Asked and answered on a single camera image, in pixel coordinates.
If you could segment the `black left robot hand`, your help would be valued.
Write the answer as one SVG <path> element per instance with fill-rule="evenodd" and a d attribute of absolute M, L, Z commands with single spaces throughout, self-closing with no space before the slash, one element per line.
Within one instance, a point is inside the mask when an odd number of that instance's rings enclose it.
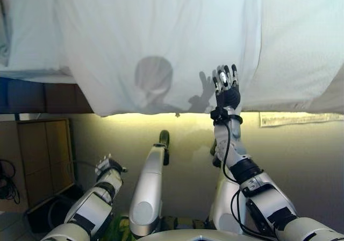
<path fill-rule="evenodd" d="M 113 160 L 111 153 L 109 153 L 108 155 L 104 156 L 96 165 L 95 174 L 97 177 L 101 177 L 111 169 L 114 169 L 119 174 L 128 172 L 128 169 Z"/>

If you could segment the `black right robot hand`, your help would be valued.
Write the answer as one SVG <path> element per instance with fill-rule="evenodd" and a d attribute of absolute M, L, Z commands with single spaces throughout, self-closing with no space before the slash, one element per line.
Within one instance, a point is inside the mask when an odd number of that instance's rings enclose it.
<path fill-rule="evenodd" d="M 235 110 L 241 99 L 236 65 L 219 65 L 213 71 L 213 83 L 217 107 Z"/>

